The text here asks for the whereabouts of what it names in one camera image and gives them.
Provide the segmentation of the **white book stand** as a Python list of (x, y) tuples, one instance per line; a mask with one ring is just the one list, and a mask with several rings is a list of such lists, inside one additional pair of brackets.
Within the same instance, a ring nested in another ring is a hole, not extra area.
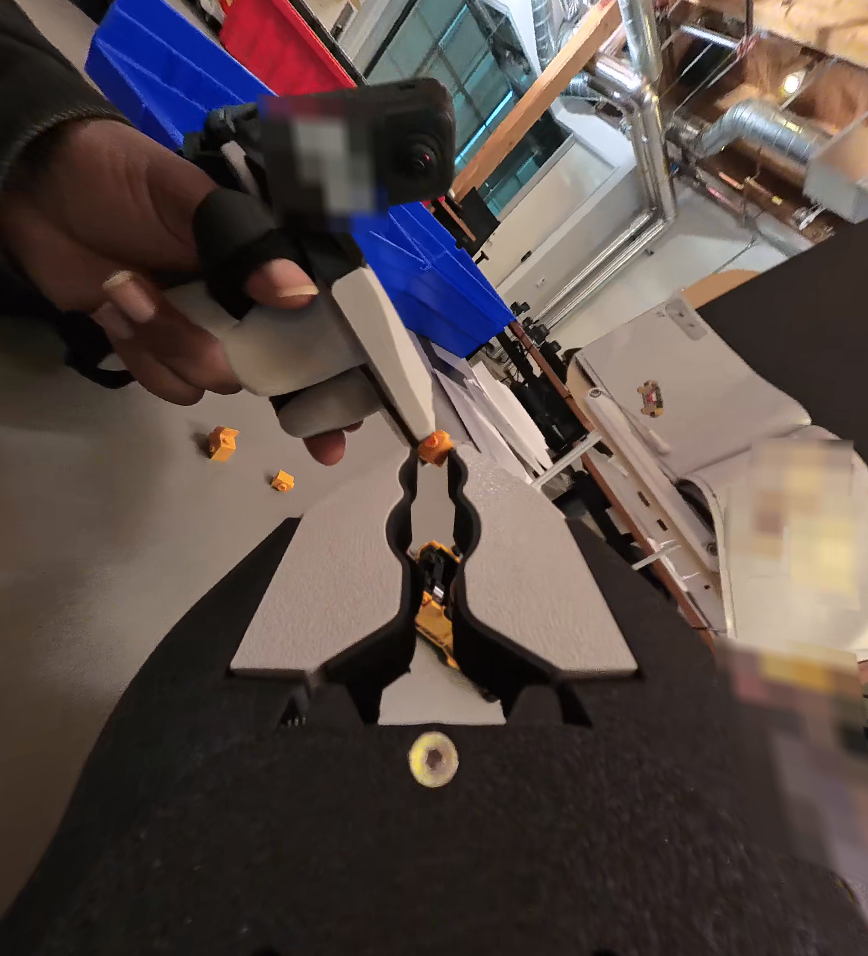
[(798, 626), (868, 678), (868, 294), (715, 273), (578, 351), (589, 455), (703, 637)]

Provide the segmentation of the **red plastic bin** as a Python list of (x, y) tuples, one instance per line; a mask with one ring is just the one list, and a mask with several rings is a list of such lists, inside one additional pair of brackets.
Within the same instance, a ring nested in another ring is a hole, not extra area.
[(293, 97), (356, 87), (356, 80), (291, 2), (231, 2), (220, 41), (236, 62), (276, 95)]

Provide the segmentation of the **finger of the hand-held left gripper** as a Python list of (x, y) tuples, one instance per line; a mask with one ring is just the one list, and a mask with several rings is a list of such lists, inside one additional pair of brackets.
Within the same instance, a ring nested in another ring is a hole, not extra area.
[(433, 383), (388, 293), (372, 269), (358, 267), (332, 283), (332, 298), (402, 432), (420, 447), (437, 430)]

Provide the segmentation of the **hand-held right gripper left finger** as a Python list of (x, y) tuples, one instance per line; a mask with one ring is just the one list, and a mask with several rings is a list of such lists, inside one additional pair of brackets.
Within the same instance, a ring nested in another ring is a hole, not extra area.
[(230, 664), (344, 687), (363, 721), (415, 654), (415, 452), (400, 448), (301, 518)]

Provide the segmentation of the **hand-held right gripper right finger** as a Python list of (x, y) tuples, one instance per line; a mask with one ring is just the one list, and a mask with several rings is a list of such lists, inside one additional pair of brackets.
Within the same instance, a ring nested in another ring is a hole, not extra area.
[(535, 698), (547, 708), (556, 700), (562, 719), (587, 719), (579, 686), (629, 678), (637, 664), (567, 520), (475, 448), (454, 448), (447, 469), (461, 671), (499, 700), (507, 719)]

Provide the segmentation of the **wooden pillar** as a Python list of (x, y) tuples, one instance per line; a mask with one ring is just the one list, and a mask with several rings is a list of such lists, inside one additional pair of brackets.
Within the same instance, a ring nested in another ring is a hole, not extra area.
[(564, 48), (554, 56), (456, 176), (451, 187), (451, 195), (455, 200), (459, 202), (468, 193), (480, 188), (543, 113), (565, 92), (571, 79), (584, 69), (590, 71), (595, 66), (602, 48), (620, 24), (619, 2), (601, 1), (593, 4)]

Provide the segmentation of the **person's left hand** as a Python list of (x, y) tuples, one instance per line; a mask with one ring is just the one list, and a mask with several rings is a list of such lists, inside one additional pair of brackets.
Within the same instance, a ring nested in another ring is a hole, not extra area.
[(221, 342), (168, 302), (201, 272), (197, 209), (217, 185), (136, 129), (66, 122), (34, 141), (0, 195), (0, 244), (54, 306), (90, 316), (124, 368), (161, 400), (242, 387)]

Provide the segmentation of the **silver ventilation duct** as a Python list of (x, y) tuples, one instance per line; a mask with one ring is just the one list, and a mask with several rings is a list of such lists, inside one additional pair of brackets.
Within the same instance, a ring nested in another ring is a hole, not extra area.
[(676, 220), (678, 204), (664, 138), (664, 123), (656, 88), (661, 77), (654, 5), (619, 1), (621, 26), (631, 56), (630, 65), (599, 51), (591, 65), (561, 90), (562, 98), (611, 102), (624, 115), (647, 201), (647, 209), (582, 269), (547, 304), (544, 316), (553, 325), (584, 304)]

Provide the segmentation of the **white paper bag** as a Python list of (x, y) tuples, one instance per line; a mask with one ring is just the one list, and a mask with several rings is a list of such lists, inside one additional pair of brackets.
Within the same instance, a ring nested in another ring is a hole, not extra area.
[(527, 464), (508, 440), (513, 434), (509, 423), (499, 428), (502, 415), (489, 400), (473, 369), (465, 359), (437, 344), (424, 341), (423, 346), (431, 368), (437, 374), (440, 389), (463, 423), (470, 443), (484, 457), (528, 484), (535, 477), (535, 469)]
[(489, 415), (499, 434), (528, 471), (534, 475), (547, 472), (552, 466), (547, 440), (523, 403), (507, 384), (492, 374), (488, 365), (478, 363), (471, 371), (486, 397)]

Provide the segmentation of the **orange lego car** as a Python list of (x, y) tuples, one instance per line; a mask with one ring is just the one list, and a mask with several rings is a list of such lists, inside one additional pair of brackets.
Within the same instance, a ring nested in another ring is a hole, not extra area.
[(423, 593), (416, 614), (416, 632), (435, 651), (440, 663), (459, 672), (454, 655), (453, 588), (460, 567), (454, 547), (428, 541), (413, 554), (422, 576)]

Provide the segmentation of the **white instruction booklet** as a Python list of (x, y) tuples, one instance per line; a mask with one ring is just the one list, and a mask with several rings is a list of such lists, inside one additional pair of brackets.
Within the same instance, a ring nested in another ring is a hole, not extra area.
[(607, 480), (718, 635), (868, 662), (868, 444), (675, 295), (578, 350)]

